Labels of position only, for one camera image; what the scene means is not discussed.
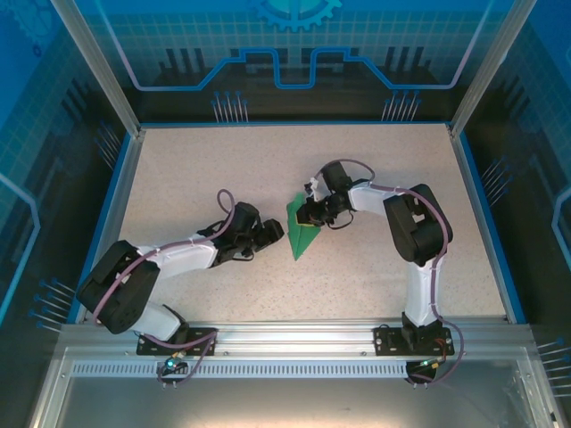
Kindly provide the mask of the green paper sheet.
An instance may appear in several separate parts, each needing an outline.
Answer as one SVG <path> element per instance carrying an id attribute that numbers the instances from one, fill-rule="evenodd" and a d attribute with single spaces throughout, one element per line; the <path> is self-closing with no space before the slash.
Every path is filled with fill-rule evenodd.
<path id="1" fill-rule="evenodd" d="M 297 193 L 294 199 L 286 205 L 287 237 L 295 261 L 303 255 L 321 231 L 318 226 L 302 226 L 297 223 L 296 212 L 304 203 L 304 195 Z"/>

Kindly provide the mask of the metal tray panel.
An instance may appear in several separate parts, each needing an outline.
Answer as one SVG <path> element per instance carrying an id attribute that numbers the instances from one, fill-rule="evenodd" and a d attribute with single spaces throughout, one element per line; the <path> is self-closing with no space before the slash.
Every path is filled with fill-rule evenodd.
<path id="1" fill-rule="evenodd" d="M 539 362 L 468 360 L 448 379 L 73 378 L 50 366 L 27 428 L 571 428 Z"/>

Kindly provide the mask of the aluminium mounting rail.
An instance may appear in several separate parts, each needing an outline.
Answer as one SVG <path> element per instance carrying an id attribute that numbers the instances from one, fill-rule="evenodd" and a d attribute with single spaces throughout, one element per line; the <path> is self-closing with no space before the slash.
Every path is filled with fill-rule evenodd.
<path id="1" fill-rule="evenodd" d="M 467 360 L 535 358 L 538 354 L 529 325 L 513 325 L 501 317 L 454 317 L 463 333 Z M 358 359 L 375 356 L 373 329 L 399 326 L 398 318 L 341 320 L 194 322 L 218 330 L 215 358 L 223 359 Z M 93 325 L 62 328 L 54 355 L 75 358 L 131 358 L 137 337 L 113 335 Z"/>

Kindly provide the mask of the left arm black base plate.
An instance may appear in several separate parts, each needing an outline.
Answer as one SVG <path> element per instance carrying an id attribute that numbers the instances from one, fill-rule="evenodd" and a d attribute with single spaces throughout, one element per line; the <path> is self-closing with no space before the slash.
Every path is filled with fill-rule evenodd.
<path id="1" fill-rule="evenodd" d="M 206 356 L 213 356 L 217 333 L 218 330 L 211 327 L 181 327 L 167 341 L 167 346 L 143 335 L 138 340 L 136 354 L 158 357 L 184 351 L 187 356 L 199 357 L 206 350 Z"/>

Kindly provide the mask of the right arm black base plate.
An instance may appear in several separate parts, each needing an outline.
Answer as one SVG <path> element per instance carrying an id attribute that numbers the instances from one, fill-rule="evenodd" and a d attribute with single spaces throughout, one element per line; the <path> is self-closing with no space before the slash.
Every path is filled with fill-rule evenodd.
<path id="1" fill-rule="evenodd" d="M 455 355 L 451 331 L 444 327 L 415 329 L 412 326 L 380 325 L 373 330 L 373 345 L 378 357 Z"/>

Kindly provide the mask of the aluminium frame post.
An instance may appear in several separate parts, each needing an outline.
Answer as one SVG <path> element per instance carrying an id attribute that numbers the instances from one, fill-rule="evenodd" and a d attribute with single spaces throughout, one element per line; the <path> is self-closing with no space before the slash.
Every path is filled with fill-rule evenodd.
<path id="1" fill-rule="evenodd" d="M 123 127 L 139 138 L 141 125 L 74 0 L 50 0 Z"/>
<path id="2" fill-rule="evenodd" d="M 505 61 L 519 32 L 536 5 L 537 0 L 514 0 L 501 24 L 490 49 L 487 51 L 474 79 L 462 98 L 449 125 L 452 140 L 459 139 L 461 132 L 480 103 L 492 79 Z"/>

